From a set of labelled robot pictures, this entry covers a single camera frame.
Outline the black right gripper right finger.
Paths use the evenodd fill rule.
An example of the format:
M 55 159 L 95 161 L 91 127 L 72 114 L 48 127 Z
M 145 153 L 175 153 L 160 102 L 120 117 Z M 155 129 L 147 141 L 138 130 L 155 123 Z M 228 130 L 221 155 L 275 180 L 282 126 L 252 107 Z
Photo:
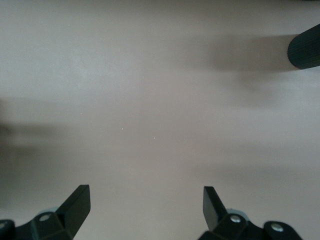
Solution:
M 202 211 L 208 227 L 201 240 L 300 240 L 302 237 L 290 225 L 267 221 L 263 227 L 252 223 L 236 209 L 227 209 L 212 186 L 203 188 Z

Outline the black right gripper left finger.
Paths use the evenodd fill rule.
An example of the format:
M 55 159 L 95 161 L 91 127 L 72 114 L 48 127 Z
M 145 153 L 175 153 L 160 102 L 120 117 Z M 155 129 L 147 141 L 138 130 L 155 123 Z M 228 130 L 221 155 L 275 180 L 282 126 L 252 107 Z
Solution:
M 16 226 L 11 219 L 0 221 L 2 240 L 72 240 L 91 210 L 90 186 L 79 185 L 56 210 L 43 211 Z

